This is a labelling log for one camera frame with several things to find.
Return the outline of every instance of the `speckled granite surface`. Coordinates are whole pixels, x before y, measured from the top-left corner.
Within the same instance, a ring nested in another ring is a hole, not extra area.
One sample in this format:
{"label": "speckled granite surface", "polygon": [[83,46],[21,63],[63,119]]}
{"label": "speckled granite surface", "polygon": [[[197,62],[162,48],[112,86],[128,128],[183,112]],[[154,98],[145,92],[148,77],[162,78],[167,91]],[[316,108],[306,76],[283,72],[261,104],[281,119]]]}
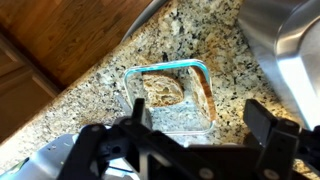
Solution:
{"label": "speckled granite surface", "polygon": [[[248,132],[242,122],[248,98],[257,99],[276,116],[294,119],[279,103],[237,25],[241,3],[168,3],[1,145],[0,174],[57,136],[77,133],[88,123],[110,124],[123,116],[114,92],[125,95],[123,72],[136,65],[197,58],[209,67],[219,118],[206,136],[173,137],[181,144],[241,143]],[[297,168],[305,171],[302,165]]]}

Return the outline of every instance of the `bread slice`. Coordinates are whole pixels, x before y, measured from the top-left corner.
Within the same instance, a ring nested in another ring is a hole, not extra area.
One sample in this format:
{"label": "bread slice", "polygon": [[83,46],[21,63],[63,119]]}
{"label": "bread slice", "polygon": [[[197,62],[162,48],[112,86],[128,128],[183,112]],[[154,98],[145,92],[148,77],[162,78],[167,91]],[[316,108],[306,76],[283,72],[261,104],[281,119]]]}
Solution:
{"label": "bread slice", "polygon": [[217,113],[212,92],[202,70],[198,67],[191,66],[188,71],[192,78],[191,87],[193,89],[193,99],[197,107],[208,120],[215,120]]}
{"label": "bread slice", "polygon": [[181,85],[170,76],[161,72],[147,72],[142,74],[142,78],[150,107],[173,105],[183,100]]}

